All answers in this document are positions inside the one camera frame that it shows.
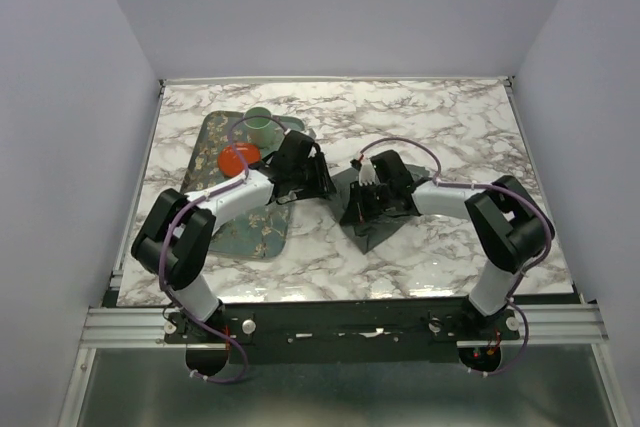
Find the metal frame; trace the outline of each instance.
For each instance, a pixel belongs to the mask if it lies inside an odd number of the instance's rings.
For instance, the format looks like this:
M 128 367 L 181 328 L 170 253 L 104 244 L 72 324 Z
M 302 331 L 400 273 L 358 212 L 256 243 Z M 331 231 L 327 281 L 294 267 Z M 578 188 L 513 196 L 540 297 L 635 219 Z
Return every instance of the metal frame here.
M 540 189 L 540 194 L 542 195 L 542 200 L 545 206 L 549 206 L 549 199 L 547 198 L 544 187 L 540 183 L 540 175 L 538 172 L 538 167 L 536 165 L 536 161 L 533 158 L 533 154 L 531 153 L 531 149 L 529 148 L 529 140 L 527 139 L 527 133 L 522 126 L 522 119 L 520 118 L 520 111 L 518 110 L 518 105 L 516 104 L 515 94 L 513 92 L 513 82 L 515 77 L 508 77 L 503 80 L 502 85 L 504 86 L 504 90 L 507 93 L 507 99 L 509 99 L 509 105 L 511 106 L 511 110 L 513 111 L 513 116 L 516 119 L 516 124 L 518 126 L 518 130 L 520 131 L 520 136 L 522 137 L 522 143 L 524 144 L 524 149 L 527 152 L 527 157 L 529 157 L 529 161 L 531 162 L 531 167 L 533 168 L 533 175 L 536 178 L 536 182 L 538 183 L 538 188 Z M 553 214 L 551 212 L 546 212 L 547 216 L 553 222 Z M 556 231 L 556 241 L 562 244 L 559 238 L 559 233 Z
M 463 77 L 402 77 L 397 80 L 440 80 Z M 149 138 L 144 161 L 142 162 L 136 192 L 129 209 L 129 216 L 121 243 L 118 249 L 116 262 L 109 285 L 110 290 L 119 290 L 122 281 L 122 260 L 127 239 L 133 225 L 138 199 L 149 154 L 155 135 L 160 108 L 164 97 L 166 85 L 204 85 L 204 84 L 229 84 L 229 83 L 267 83 L 267 82 L 322 82 L 322 81 L 374 81 L 394 80 L 394 77 L 220 77 L 209 79 L 176 79 L 162 80 L 158 99 L 158 107 L 154 115 L 154 124 Z M 507 97 L 511 104 L 518 126 L 523 135 L 525 148 L 529 151 L 524 131 L 520 125 L 518 110 L 513 99 L 511 78 L 498 77 L 502 80 Z M 535 163 L 532 165 L 537 175 Z M 613 369 L 613 362 L 609 353 L 608 336 L 597 305 L 569 304 L 569 305 L 525 305 L 522 306 L 530 323 L 530 344 L 532 345 L 566 345 L 566 344 L 590 344 L 598 366 L 604 389 L 614 413 L 615 421 L 621 427 L 632 427 L 631 417 L 622 396 L 622 390 Z M 168 345 L 164 343 L 164 324 L 162 309 L 160 308 L 97 308 L 90 309 L 87 314 L 85 328 L 80 340 L 80 346 L 76 363 L 73 368 L 71 381 L 65 397 L 63 409 L 59 419 L 59 427 L 76 426 L 80 420 L 82 405 L 90 382 L 93 362 L 97 349 L 147 349 L 147 348 L 171 348 L 184 349 L 184 345 Z M 505 341 L 504 344 L 518 344 L 520 341 Z M 478 345 L 474 342 L 459 342 L 459 347 Z M 207 347 L 224 349 L 224 344 L 200 344 L 189 347 Z
M 608 340 L 597 305 L 523 305 L 530 326 L 530 345 L 602 344 Z M 162 309 L 91 309 L 87 315 L 81 349 L 185 348 L 165 344 Z M 524 327 L 520 326 L 520 335 Z M 522 341 L 503 341 L 519 345 Z M 224 343 L 198 344 L 199 347 L 224 349 Z M 486 341 L 462 341 L 458 347 L 486 345 Z

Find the cable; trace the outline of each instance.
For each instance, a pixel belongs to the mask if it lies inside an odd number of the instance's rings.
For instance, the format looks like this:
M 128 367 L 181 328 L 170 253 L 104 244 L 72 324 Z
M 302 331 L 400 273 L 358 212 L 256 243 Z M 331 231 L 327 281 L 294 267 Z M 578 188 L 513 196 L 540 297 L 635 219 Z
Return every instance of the cable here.
M 492 345 L 492 339 L 489 339 L 489 343 L 487 344 L 487 349 L 489 349 L 489 353 L 493 354 L 495 352 L 495 350 L 500 347 L 500 344 L 502 343 L 502 337 L 500 336 L 500 331 L 498 330 L 498 328 L 496 327 L 495 329 L 495 334 L 496 334 L 496 343 L 495 345 Z
M 239 380 L 241 380 L 245 376 L 247 370 L 249 369 L 249 358 L 247 357 L 247 353 L 242 348 L 240 343 L 238 343 L 238 341 L 236 341 L 234 338 L 224 334 L 223 332 L 220 332 L 220 331 L 210 327 L 209 325 L 207 325 L 206 323 L 204 323 L 203 321 L 198 319 L 188 309 L 186 309 L 185 306 L 176 298 L 176 296 L 174 295 L 174 292 L 171 289 L 171 286 L 168 284 L 167 278 L 166 278 L 167 255 L 168 255 L 168 252 L 169 252 L 169 246 L 171 244 L 171 239 L 173 238 L 173 232 L 175 231 L 176 227 L 180 224 L 180 221 L 182 220 L 182 218 L 185 216 L 185 214 L 187 212 L 189 212 L 193 207 L 197 206 L 198 204 L 204 202 L 207 199 L 210 199 L 212 197 L 215 197 L 216 195 L 223 194 L 224 192 L 228 192 L 228 191 L 230 191 L 232 189 L 235 189 L 236 187 L 239 187 L 244 182 L 246 182 L 246 180 L 248 179 L 248 177 L 249 177 L 249 165 L 247 163 L 247 160 L 244 158 L 244 156 L 242 154 L 240 154 L 240 152 L 238 151 L 235 143 L 233 142 L 233 130 L 238 125 L 240 125 L 241 123 L 243 123 L 243 122 L 245 122 L 247 120 L 258 119 L 258 118 L 272 120 L 273 122 L 278 124 L 285 133 L 288 130 L 287 127 L 282 122 L 280 122 L 278 119 L 276 119 L 275 117 L 267 116 L 267 115 L 252 115 L 251 117 L 243 117 L 242 119 L 240 119 L 237 122 L 235 122 L 231 126 L 231 128 L 229 129 L 229 132 L 227 134 L 227 139 L 229 140 L 229 144 L 231 145 L 231 148 L 233 149 L 233 152 L 238 156 L 238 158 L 240 159 L 240 162 L 242 163 L 242 168 L 243 168 L 243 171 L 244 171 L 244 174 L 245 174 L 244 177 L 238 176 L 238 180 L 237 181 L 235 181 L 235 182 L 233 182 L 231 184 L 228 184 L 228 185 L 226 185 L 224 187 L 221 187 L 219 189 L 216 189 L 216 190 L 210 192 L 206 196 L 203 195 L 202 197 L 199 197 L 199 198 L 189 202 L 182 209 L 180 209 L 180 211 L 176 214 L 176 216 L 173 218 L 173 220 L 169 224 L 169 227 L 167 229 L 167 234 L 165 235 L 164 242 L 162 243 L 162 250 L 160 251 L 160 261 L 159 261 L 159 265 L 158 265 L 158 282 L 160 284 L 160 290 L 165 293 L 165 295 L 176 306 L 176 308 L 179 309 L 184 314 L 184 316 L 187 317 L 191 322 L 196 324 L 201 329 L 209 332 L 210 334 L 213 334 L 216 337 L 219 337 L 220 339 L 224 340 L 225 342 L 228 342 L 229 344 L 234 346 L 238 350 L 238 352 L 240 352 L 240 355 L 242 356 L 242 364 L 243 364 L 242 371 L 240 371 L 239 374 L 237 374 L 234 377 L 231 377 L 229 379 L 216 379 L 215 377 L 208 377 L 208 376 L 202 375 L 202 374 L 200 374 L 199 372 L 196 372 L 196 371 L 193 371 L 191 373 L 195 377 L 201 378 L 201 379 L 203 379 L 203 380 L 205 380 L 207 382 L 211 382 L 211 383 L 214 383 L 214 384 L 231 384 L 231 383 L 235 383 L 235 382 L 238 382 Z
M 519 271 L 519 275 L 516 279 L 516 281 L 514 282 L 513 286 L 511 287 L 511 290 L 507 293 L 507 298 L 510 298 L 514 292 L 517 290 L 517 288 L 520 286 L 520 283 L 522 282 L 522 279 L 524 277 L 524 274 L 526 274 L 530 269 L 532 269 L 533 267 L 535 267 L 536 265 L 539 265 L 544 259 L 546 259 L 549 256 L 549 252 L 551 251 L 551 243 L 553 241 L 553 236 L 551 234 L 551 229 L 549 227 L 549 223 L 547 222 L 547 219 L 545 218 L 544 214 L 542 213 L 542 211 L 539 208 L 536 208 L 531 202 L 529 202 L 527 199 L 525 199 L 524 197 L 522 197 L 521 195 L 516 194 L 515 192 L 512 192 L 508 189 L 505 189 L 504 187 L 500 187 L 498 185 L 493 185 L 493 184 L 475 184 L 475 183 L 464 183 L 464 182 L 442 182 L 440 180 L 440 175 L 442 174 L 442 163 L 440 162 L 440 159 L 438 159 L 438 156 L 428 147 L 422 145 L 419 142 L 416 142 L 415 140 L 411 140 L 411 139 L 407 139 L 404 137 L 384 137 L 382 139 L 378 139 L 374 142 L 371 142 L 370 144 L 366 145 L 360 152 L 362 154 L 364 154 L 364 152 L 366 152 L 367 150 L 369 150 L 371 147 L 378 145 L 382 142 L 392 142 L 392 141 L 396 141 L 396 142 L 405 142 L 411 145 L 414 145 L 416 147 L 418 147 L 419 149 L 423 150 L 424 152 L 426 152 L 427 154 L 429 154 L 431 156 L 431 158 L 435 161 L 436 163 L 436 171 L 433 174 L 433 177 L 431 179 L 431 181 L 438 187 L 444 187 L 444 188 L 452 188 L 452 189 L 485 189 L 485 190 L 493 190 L 496 192 L 499 192 L 502 195 L 506 195 L 508 197 L 511 197 L 512 199 L 516 200 L 517 202 L 519 202 L 521 205 L 527 207 L 529 210 L 531 210 L 531 212 L 538 218 L 538 220 L 540 221 L 540 223 L 542 224 L 542 228 L 544 230 L 544 237 L 545 237 L 545 248 L 542 252 L 542 254 L 540 254 L 538 257 L 536 257 L 533 261 L 531 261 L 529 264 L 523 266 L 520 271 Z
M 415 140 L 406 139 L 404 137 L 383 137 L 382 139 L 374 140 L 370 144 L 366 145 L 365 148 L 360 151 L 360 153 L 364 154 L 371 147 L 374 147 L 374 146 L 376 146 L 378 144 L 381 144 L 383 142 L 405 142 L 407 144 L 414 145 L 414 146 L 418 147 L 419 149 L 424 150 L 427 154 L 429 154 L 431 156 L 431 158 L 435 161 L 436 166 L 437 166 L 437 170 L 436 170 L 435 174 L 433 174 L 433 178 L 435 179 L 435 178 L 440 177 L 440 174 L 442 173 L 442 164 L 440 163 L 440 159 L 438 159 L 438 156 L 436 154 L 434 154 L 433 151 L 429 147 L 427 147 L 425 145 L 422 145 L 420 142 L 416 142 Z
M 162 307 L 162 313 L 161 313 L 161 315 L 162 315 L 162 318 L 163 318 L 164 320 L 166 320 L 167 322 L 171 322 L 171 319 L 169 319 L 169 317 L 167 316 L 167 310 L 168 310 L 168 309 L 171 309 L 171 308 L 173 308 L 173 307 L 175 307 L 175 305 L 173 305 L 173 302 L 169 302 L 169 303 L 168 303 L 168 304 L 166 304 L 164 307 Z
M 518 312 L 518 314 L 520 314 L 520 317 L 522 317 L 522 324 L 524 325 L 524 337 L 522 338 L 522 345 L 520 346 L 520 350 L 518 350 L 516 356 L 509 362 L 507 362 L 506 365 L 500 367 L 498 370 L 494 370 L 493 372 L 483 372 L 482 375 L 485 377 L 490 375 L 502 374 L 511 369 L 516 363 L 520 362 L 522 357 L 524 357 L 524 353 L 527 350 L 527 346 L 529 345 L 529 320 L 527 320 L 527 316 L 520 307 L 513 303 L 513 301 L 509 300 L 507 302 L 507 305 Z
M 506 372 L 507 370 L 512 368 L 517 362 L 520 361 L 520 359 L 523 357 L 525 351 L 527 350 L 527 345 L 529 344 L 529 321 L 527 320 L 527 316 L 525 315 L 524 311 L 520 307 L 518 307 L 513 302 L 513 300 L 511 300 L 511 296 L 518 289 L 520 283 L 522 282 L 524 274 L 526 274 L 527 271 L 529 271 L 530 269 L 532 269 L 536 265 L 539 265 L 544 259 L 547 258 L 547 256 L 549 255 L 549 252 L 551 251 L 551 243 L 553 241 L 553 236 L 551 234 L 551 228 L 549 227 L 547 219 L 545 218 L 545 216 L 542 213 L 542 211 L 539 208 L 536 208 L 527 199 L 525 199 L 521 195 L 516 194 L 515 192 L 512 192 L 512 191 L 510 191 L 508 189 L 505 189 L 504 187 L 500 187 L 498 185 L 493 185 L 493 184 L 475 184 L 475 183 L 442 182 L 442 181 L 440 181 L 440 175 L 442 173 L 442 164 L 440 162 L 440 159 L 438 159 L 436 154 L 434 154 L 433 151 L 431 151 L 431 149 L 429 149 L 428 147 L 420 144 L 419 142 L 416 142 L 415 140 L 406 139 L 404 137 L 385 137 L 383 139 L 378 139 L 378 140 L 376 140 L 374 142 L 371 142 L 370 144 L 365 146 L 364 149 L 362 149 L 360 152 L 362 154 L 364 154 L 364 152 L 369 150 L 371 147 L 373 147 L 375 145 L 378 145 L 378 144 L 380 144 L 382 142 L 388 142 L 388 141 L 406 142 L 408 144 L 414 145 L 414 146 L 422 149 L 427 154 L 429 154 L 431 156 L 431 158 L 435 161 L 436 166 L 437 166 L 437 170 L 436 170 L 436 172 L 434 173 L 434 175 L 433 175 L 433 177 L 431 179 L 431 181 L 436 186 L 444 187 L 444 188 L 452 188 L 452 189 L 460 189 L 460 188 L 462 188 L 462 189 L 476 189 L 476 188 L 478 188 L 478 189 L 485 189 L 485 190 L 493 190 L 495 192 L 499 192 L 502 195 L 507 195 L 507 196 L 511 197 L 512 199 L 515 199 L 521 205 L 525 206 L 531 212 L 533 212 L 533 214 L 538 218 L 538 220 L 540 220 L 540 223 L 542 224 L 542 228 L 544 229 L 545 248 L 544 248 L 542 254 L 540 254 L 538 257 L 533 259 L 533 261 L 531 261 L 529 264 L 523 266 L 520 269 L 519 275 L 516 278 L 516 281 L 514 282 L 513 286 L 511 287 L 511 289 L 509 290 L 509 292 L 506 295 L 507 305 L 509 307 L 511 307 L 512 309 L 514 309 L 516 312 L 518 312 L 520 314 L 520 317 L 522 317 L 522 322 L 524 324 L 524 337 L 523 337 L 523 340 L 522 340 L 522 346 L 520 347 L 520 350 L 518 350 L 518 353 L 516 354 L 516 356 L 510 362 L 508 362 L 505 366 L 500 367 L 499 369 L 495 370 L 494 372 L 483 372 L 482 375 L 486 377 L 486 376 L 489 376 L 489 375 L 493 376 L 493 375 L 498 375 L 498 374 L 501 374 L 503 372 Z

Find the screw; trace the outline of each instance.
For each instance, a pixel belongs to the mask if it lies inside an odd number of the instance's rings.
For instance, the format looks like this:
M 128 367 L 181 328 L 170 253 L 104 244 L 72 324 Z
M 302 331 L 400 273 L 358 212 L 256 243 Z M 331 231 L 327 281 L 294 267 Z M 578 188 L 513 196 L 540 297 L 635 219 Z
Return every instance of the screw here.
M 253 319 L 247 319 L 242 323 L 242 331 L 247 335 L 253 334 L 256 331 L 256 327 Z
M 507 329 L 512 330 L 512 331 L 516 331 L 520 328 L 520 322 L 518 322 L 518 319 L 516 319 L 515 317 L 509 317 L 507 319 Z
M 440 328 L 439 325 L 430 322 L 429 323 L 429 330 L 431 332 L 433 332 L 434 334 L 438 334 L 438 332 L 440 332 L 440 330 L 442 330 L 442 329 Z

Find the black mounting plate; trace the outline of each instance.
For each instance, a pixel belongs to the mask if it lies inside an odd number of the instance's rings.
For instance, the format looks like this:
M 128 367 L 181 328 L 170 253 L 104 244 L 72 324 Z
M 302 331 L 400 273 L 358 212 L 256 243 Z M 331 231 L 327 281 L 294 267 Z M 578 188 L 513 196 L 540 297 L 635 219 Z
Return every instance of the black mounting plate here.
M 235 336 L 252 364 L 458 362 L 458 341 L 489 343 L 496 329 L 502 340 L 519 338 L 506 326 L 514 315 L 510 310 L 481 330 L 465 329 L 460 323 L 462 303 L 462 298 L 436 298 L 230 304 L 209 323 Z M 169 319 L 177 329 L 165 336 L 168 344 L 220 343 L 180 313 Z M 248 319 L 256 324 L 251 334 L 242 330 Z M 236 349 L 230 352 L 230 362 L 240 363 Z

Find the white marble countertop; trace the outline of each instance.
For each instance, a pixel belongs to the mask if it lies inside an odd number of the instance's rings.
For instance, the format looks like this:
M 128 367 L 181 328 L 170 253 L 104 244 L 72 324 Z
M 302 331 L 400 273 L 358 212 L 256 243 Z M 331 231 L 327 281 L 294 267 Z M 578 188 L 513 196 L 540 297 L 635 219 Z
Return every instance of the white marble countertop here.
M 399 135 L 431 147 L 443 179 L 491 182 L 515 175 L 542 205 L 506 91 L 499 80 L 298 82 L 169 86 L 160 110 L 129 242 L 158 194 L 179 189 L 204 117 L 216 110 L 264 106 L 315 130 L 331 174 L 349 167 L 364 145 Z M 405 163 L 432 169 L 420 150 L 385 144 Z M 470 222 L 423 216 L 363 255 L 318 200 L 296 203 L 283 252 L 270 261 L 217 257 L 207 283 L 226 302 L 361 300 L 467 294 L 484 255 Z M 158 305 L 156 277 L 129 254 L 118 305 Z M 519 293 L 571 292 L 557 242 Z

